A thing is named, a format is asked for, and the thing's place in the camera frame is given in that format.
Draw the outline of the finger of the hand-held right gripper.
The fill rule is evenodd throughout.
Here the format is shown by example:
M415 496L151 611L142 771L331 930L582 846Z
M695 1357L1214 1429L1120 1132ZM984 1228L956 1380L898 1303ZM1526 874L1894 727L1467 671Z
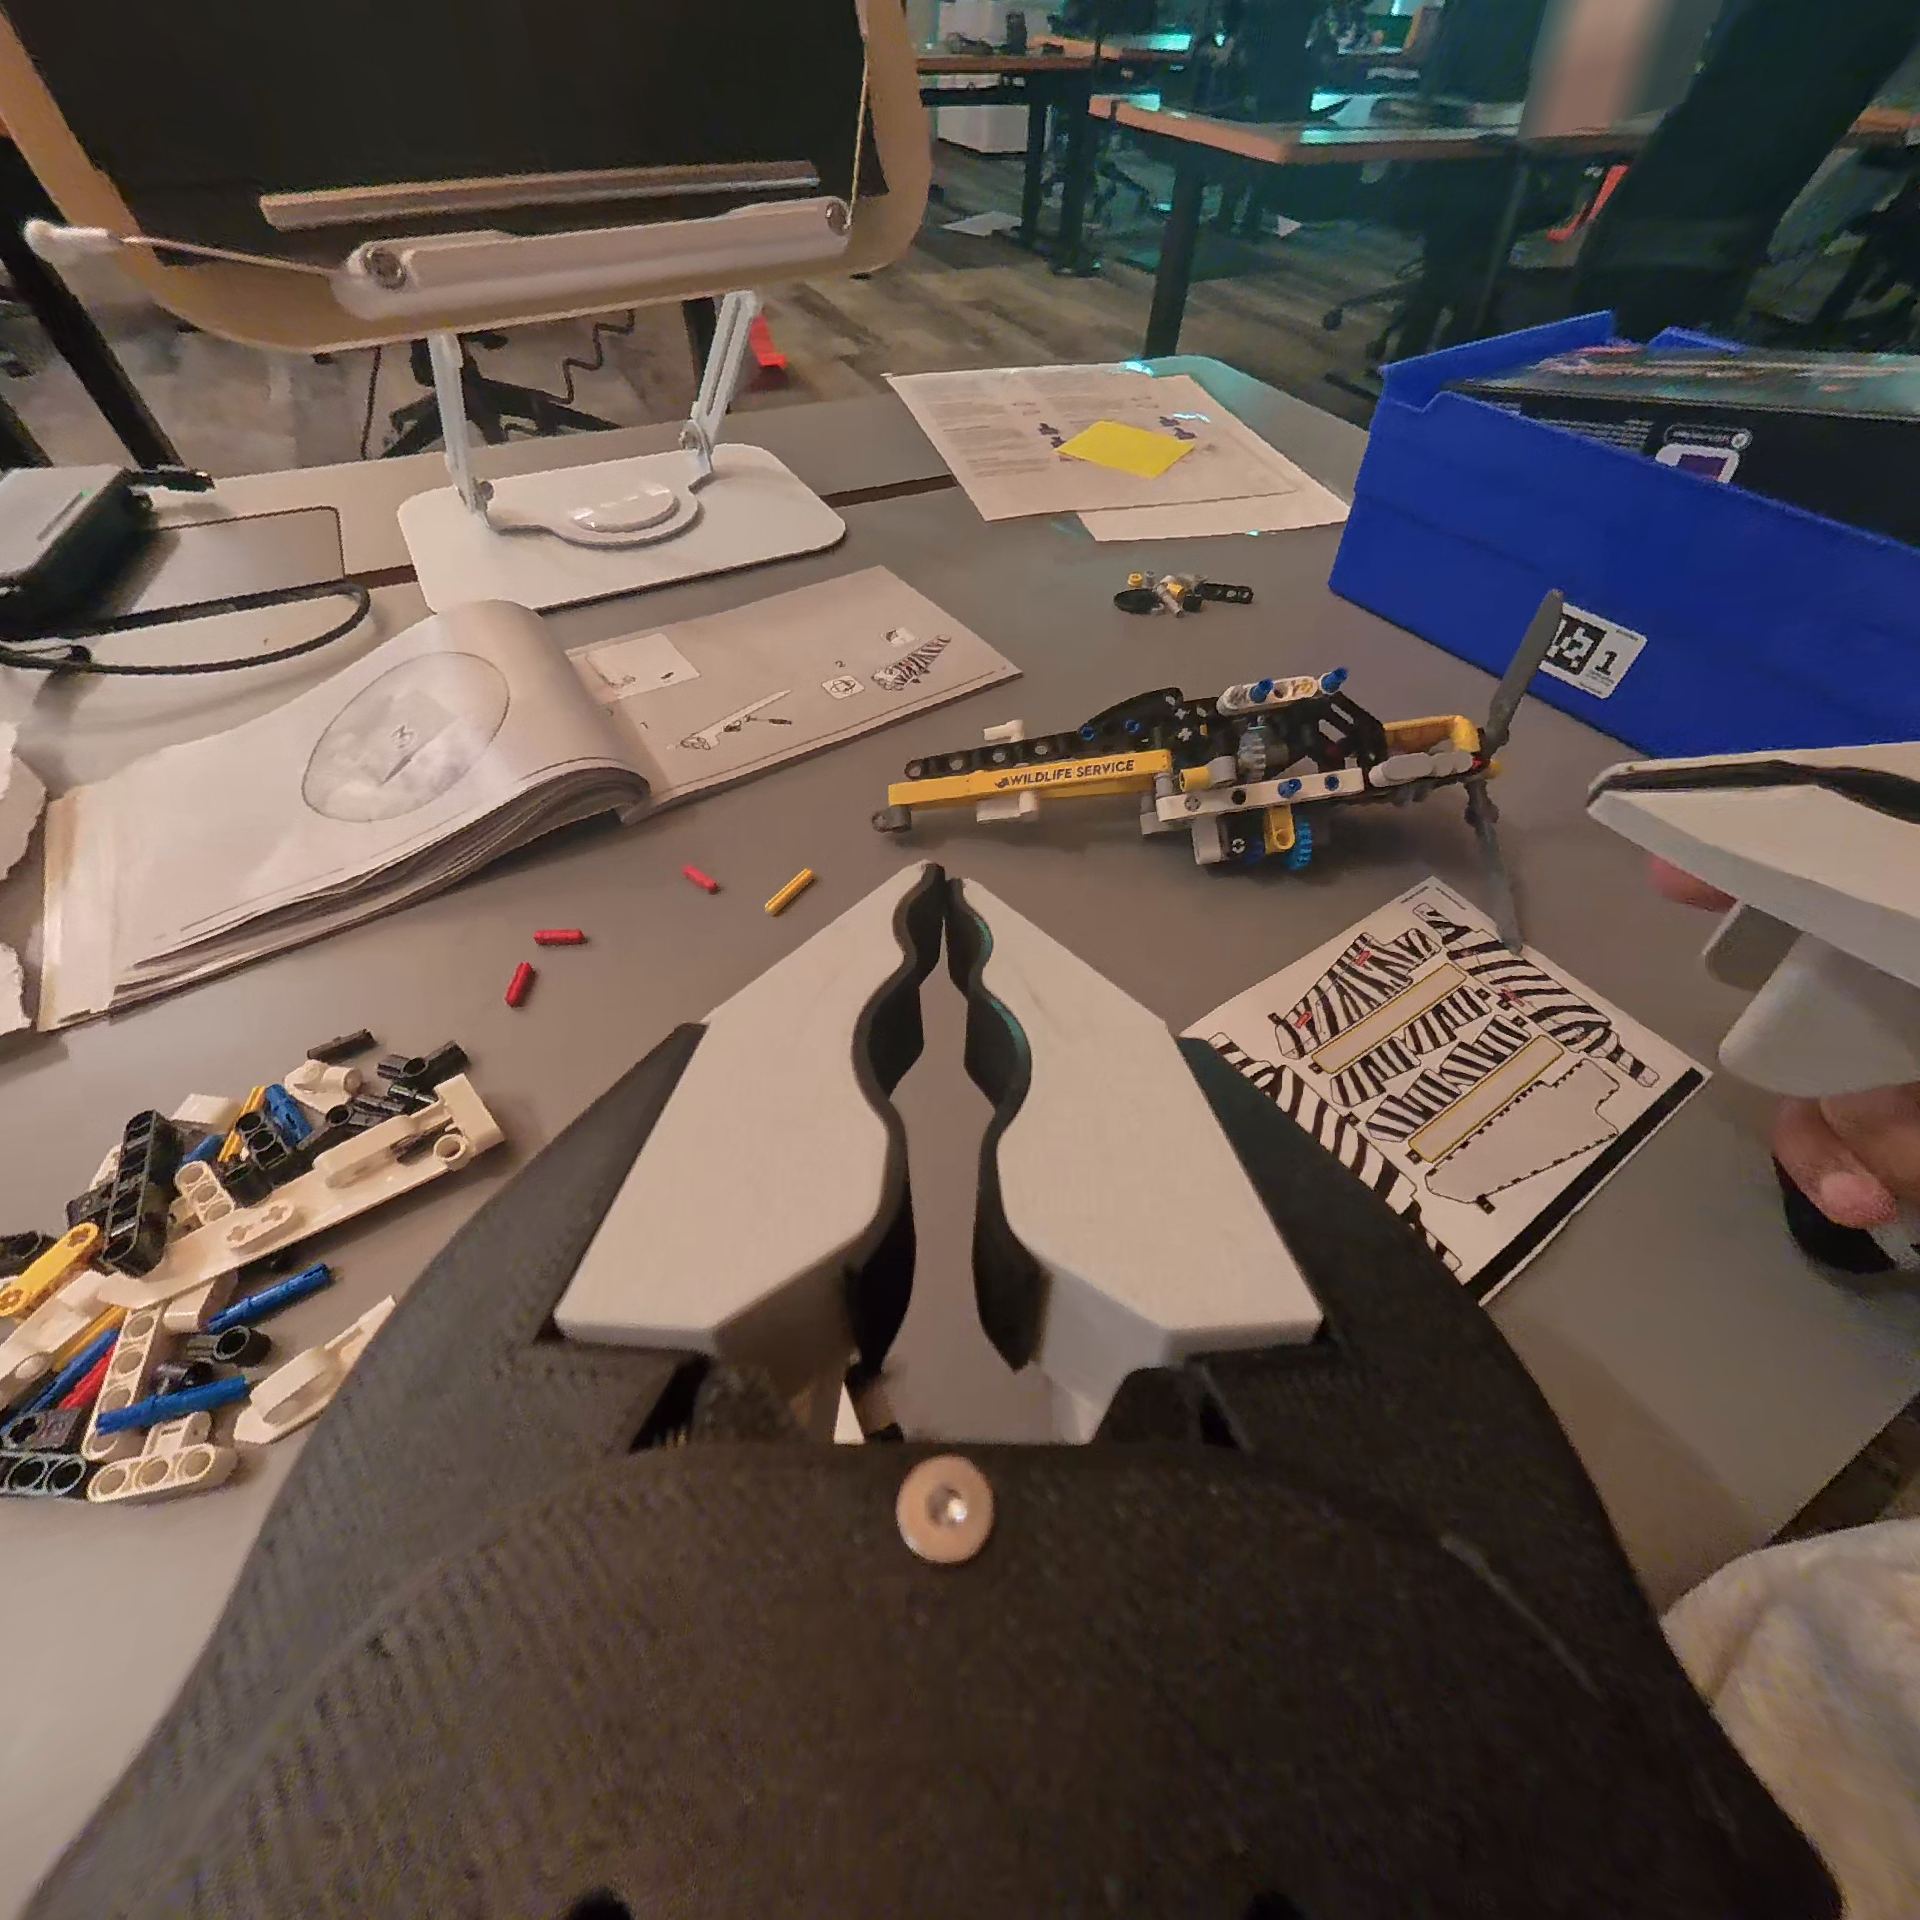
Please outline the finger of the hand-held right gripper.
M1918 743L1635 758L1598 784L1918 784Z
M1913 962L1916 780L1607 773L1588 814L1712 888L1863 962Z

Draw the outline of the dark office chair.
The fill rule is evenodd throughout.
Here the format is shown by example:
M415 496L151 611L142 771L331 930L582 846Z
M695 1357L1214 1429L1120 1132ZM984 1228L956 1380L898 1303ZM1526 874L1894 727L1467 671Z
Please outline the dark office chair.
M1729 325L1788 205L1916 45L1916 3L1729 5L1578 256L1575 312L1649 342Z

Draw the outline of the blue plastic bin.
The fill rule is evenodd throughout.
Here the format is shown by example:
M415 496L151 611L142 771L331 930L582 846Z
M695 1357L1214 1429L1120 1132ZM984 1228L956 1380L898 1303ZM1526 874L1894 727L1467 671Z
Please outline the blue plastic bin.
M1463 389L1614 344L1592 311L1390 363L1330 589L1483 669L1562 591L1537 691L1652 757L1916 741L1913 547Z

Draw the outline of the person's right hand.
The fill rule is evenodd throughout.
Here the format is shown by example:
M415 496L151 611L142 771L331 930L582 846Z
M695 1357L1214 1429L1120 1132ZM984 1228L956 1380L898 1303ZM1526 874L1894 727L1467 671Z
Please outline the person's right hand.
M1918 1085L1779 1102L1771 1163L1790 1236L1848 1275L1916 1266Z

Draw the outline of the black lego box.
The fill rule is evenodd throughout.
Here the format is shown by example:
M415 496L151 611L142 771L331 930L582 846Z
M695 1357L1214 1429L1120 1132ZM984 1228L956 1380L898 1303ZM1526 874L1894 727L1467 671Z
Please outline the black lego box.
M1916 475L1918 360L1902 352L1602 344L1447 390L1835 518Z

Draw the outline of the small white lego panel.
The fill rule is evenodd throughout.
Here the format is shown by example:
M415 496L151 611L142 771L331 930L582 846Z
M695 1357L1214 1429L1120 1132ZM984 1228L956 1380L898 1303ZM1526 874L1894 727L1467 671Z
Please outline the small white lego panel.
M263 1450L287 1432L316 1422L339 1397L353 1367L392 1319L394 1310L395 1299L383 1299L351 1322L344 1333L303 1351L268 1374L243 1404L231 1429L231 1443L238 1450Z

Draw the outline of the pile of loose lego pieces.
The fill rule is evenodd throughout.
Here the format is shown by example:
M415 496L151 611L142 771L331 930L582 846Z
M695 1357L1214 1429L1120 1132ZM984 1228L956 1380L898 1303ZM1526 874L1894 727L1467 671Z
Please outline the pile of loose lego pieces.
M266 1202L319 1154L425 1106L452 1075L482 1098L460 1042L392 1052L361 1029L314 1045L249 1093L135 1111L66 1202L59 1234L6 1236L6 1499L175 1502L222 1488L247 1454L268 1450L233 1444L243 1404L268 1374L339 1334L284 1351L272 1330L331 1286L321 1244L471 1163L169 1303L108 1304L106 1284L150 1275L179 1236Z

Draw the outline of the zebra striped sticker sheet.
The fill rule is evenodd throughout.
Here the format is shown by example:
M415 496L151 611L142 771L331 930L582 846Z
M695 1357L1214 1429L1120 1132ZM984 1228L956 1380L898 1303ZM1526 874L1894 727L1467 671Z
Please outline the zebra striped sticker sheet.
M1479 1303L1710 1075L1425 877L1186 1029Z

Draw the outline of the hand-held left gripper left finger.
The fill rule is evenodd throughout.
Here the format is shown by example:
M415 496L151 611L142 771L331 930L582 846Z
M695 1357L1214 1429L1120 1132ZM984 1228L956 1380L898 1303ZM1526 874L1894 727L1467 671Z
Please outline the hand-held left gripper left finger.
M918 861L804 947L679 1027L610 1090L635 1095L606 1163L554 1197L559 1333L663 1362L639 1447L691 1435L723 1371L776 1390L776 1419L898 1438L882 1367L918 1266L905 1130L921 980L944 947L947 877Z

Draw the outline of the white printed paper sheet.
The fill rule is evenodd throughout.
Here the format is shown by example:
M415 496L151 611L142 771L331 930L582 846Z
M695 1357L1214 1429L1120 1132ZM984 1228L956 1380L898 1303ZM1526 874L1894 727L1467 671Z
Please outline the white printed paper sheet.
M1115 363L887 381L985 522L1076 517L1092 539L1120 543L1278 534L1351 511L1192 375ZM1158 479L1059 454L1056 446L1103 418L1184 434L1199 448Z

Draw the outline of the white tablet stand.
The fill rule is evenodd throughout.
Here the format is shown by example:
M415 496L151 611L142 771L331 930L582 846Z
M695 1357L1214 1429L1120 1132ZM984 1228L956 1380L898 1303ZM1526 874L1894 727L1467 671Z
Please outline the white tablet stand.
M363 319L428 319L475 304L587 307L634 283L644 295L678 280L726 293L673 451L499 479L475 462L457 339L444 326L425 333L450 485L407 498L398 518L432 611L491 598L570 608L844 542L841 514L776 454L726 448L720 436L762 311L756 283L836 263L850 208L802 160L663 171L640 191L667 184L713 189L726 205L559 231L374 238L331 275L339 302Z

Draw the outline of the grey power adapter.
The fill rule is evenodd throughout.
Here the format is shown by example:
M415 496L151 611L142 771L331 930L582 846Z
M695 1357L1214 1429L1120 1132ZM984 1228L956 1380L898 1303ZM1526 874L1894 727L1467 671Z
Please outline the grey power adapter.
M151 526L138 470L110 463L3 472L6 605L56 605L110 581Z

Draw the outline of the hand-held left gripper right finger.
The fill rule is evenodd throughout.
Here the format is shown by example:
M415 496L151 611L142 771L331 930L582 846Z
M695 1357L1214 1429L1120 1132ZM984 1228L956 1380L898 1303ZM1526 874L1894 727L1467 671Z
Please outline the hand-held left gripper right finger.
M886 1272L914 1272L905 1126L940 958L967 1002L967 1075L992 1112L977 1160L977 1319L1038 1370L1052 1438L1087 1443L1130 1375L1300 1349L1323 1310L1170 1029L969 879L889 877L896 966L881 996L881 1115L898 1192Z

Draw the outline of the office chair base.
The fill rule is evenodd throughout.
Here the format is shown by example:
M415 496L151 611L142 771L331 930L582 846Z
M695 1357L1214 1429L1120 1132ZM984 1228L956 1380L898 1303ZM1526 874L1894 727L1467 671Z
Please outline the office chair base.
M474 348L502 348L505 342L508 339L491 328L457 335L465 418L486 444L502 446L512 438L615 430L612 420L582 410L570 398L496 376L474 358ZM441 406L428 341L409 342L409 371L424 396L388 414L386 438L378 452L363 448L363 460L415 456L441 444Z

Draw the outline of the yellow sticky note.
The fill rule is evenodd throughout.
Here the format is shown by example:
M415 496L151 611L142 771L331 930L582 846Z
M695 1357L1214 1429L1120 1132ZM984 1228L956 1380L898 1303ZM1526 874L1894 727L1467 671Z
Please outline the yellow sticky note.
M1164 478L1196 448L1199 440L1192 436L1106 418L1092 420L1056 446L1068 462L1142 479Z

